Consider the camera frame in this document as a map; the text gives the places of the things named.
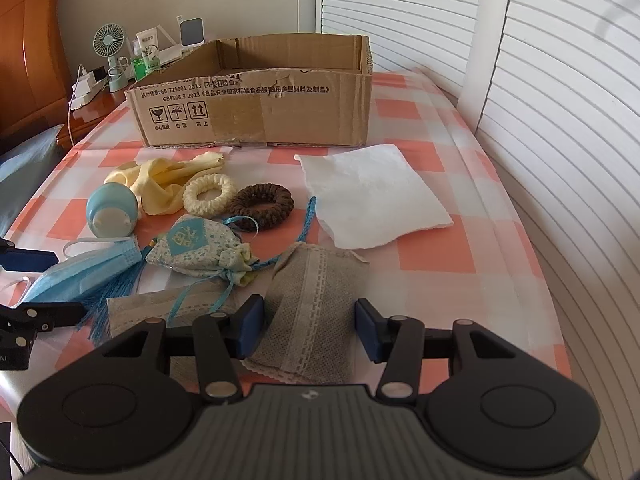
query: open cardboard box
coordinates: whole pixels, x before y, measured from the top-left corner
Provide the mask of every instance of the open cardboard box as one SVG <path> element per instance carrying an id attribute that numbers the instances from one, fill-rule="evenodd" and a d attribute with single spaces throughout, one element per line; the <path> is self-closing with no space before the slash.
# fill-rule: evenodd
<path id="1" fill-rule="evenodd" d="M 363 146 L 366 36 L 271 34 L 204 44 L 127 90 L 145 146 Z"/>

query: blue bedding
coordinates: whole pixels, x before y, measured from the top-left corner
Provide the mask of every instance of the blue bedding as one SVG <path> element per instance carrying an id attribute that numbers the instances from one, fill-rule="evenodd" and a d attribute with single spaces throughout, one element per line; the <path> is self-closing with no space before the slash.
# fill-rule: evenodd
<path id="1" fill-rule="evenodd" d="M 0 155 L 0 236 L 6 234 L 29 199 L 62 160 L 62 150 L 56 145 L 60 128 L 61 125 L 45 130 Z"/>

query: green bottle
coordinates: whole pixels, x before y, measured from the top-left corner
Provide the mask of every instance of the green bottle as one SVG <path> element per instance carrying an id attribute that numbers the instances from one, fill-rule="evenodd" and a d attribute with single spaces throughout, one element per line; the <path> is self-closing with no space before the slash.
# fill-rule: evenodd
<path id="1" fill-rule="evenodd" d="M 138 40 L 133 40 L 133 57 L 131 58 L 131 64 L 133 65 L 133 72 L 136 75 L 136 81 L 140 81 L 146 75 L 146 65 Z"/>

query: red and white checkered tablecloth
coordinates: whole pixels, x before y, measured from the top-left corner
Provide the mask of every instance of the red and white checkered tablecloth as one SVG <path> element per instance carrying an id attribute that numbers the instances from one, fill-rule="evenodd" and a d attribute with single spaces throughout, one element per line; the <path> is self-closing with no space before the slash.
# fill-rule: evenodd
<path id="1" fill-rule="evenodd" d="M 364 296 L 384 315 L 405 314 L 432 328 L 473 319 L 543 362 L 569 374 L 558 319 L 540 266 L 520 219 L 494 167 L 462 118 L 425 76 L 377 73 L 373 77 L 369 144 L 393 143 L 442 202 L 454 225 L 402 236 L 383 247 L 357 251 L 370 261 Z M 274 182 L 287 187 L 295 210 L 281 226 L 251 241 L 261 259 L 284 250 L 300 233 L 308 201 L 296 153 L 326 155 L 334 148 L 213 148 L 226 153 L 223 172 L 239 187 Z M 8 238 L 18 247 L 56 251 L 70 240 L 91 237 L 85 206 L 91 192 L 116 166 L 159 156 L 188 160 L 206 149 L 144 148 L 132 112 L 122 104 L 58 165 L 15 221 Z M 136 227 L 140 246 L 165 232 L 184 212 L 144 216 Z M 308 241 L 331 246 L 314 221 Z M 263 294 L 270 270 L 239 291 L 241 302 Z M 0 286 L 21 274 L 0 272 Z M 186 277 L 146 266 L 139 292 L 181 286 Z M 12 304 L 20 290 L 4 292 Z M 24 394 L 39 381 L 91 349 L 86 330 L 56 329 L 38 337 L 29 370 L 0 372 L 0 396 L 15 413 Z M 361 348 L 354 382 L 376 384 L 381 366 Z M 424 361 L 421 390 L 447 377 L 447 364 Z"/>

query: knitted ring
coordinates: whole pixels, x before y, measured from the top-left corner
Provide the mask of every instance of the knitted ring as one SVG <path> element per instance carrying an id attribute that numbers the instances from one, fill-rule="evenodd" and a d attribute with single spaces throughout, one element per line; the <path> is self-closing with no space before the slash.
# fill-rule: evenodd
<path id="1" fill-rule="evenodd" d="M 255 205 L 269 203 L 265 208 Z M 250 216 L 260 229 L 270 229 L 282 223 L 293 210 L 293 199 L 288 189 L 277 184 L 254 184 L 242 189 L 229 203 L 228 211 L 234 216 Z M 243 231 L 254 231 L 249 220 L 238 220 L 235 224 Z"/>
<path id="2" fill-rule="evenodd" d="M 209 189 L 219 189 L 220 196 L 213 200 L 198 200 L 198 194 Z M 184 208 L 194 216 L 210 218 L 224 212 L 238 192 L 234 181 L 226 175 L 211 173 L 198 177 L 184 188 Z"/>

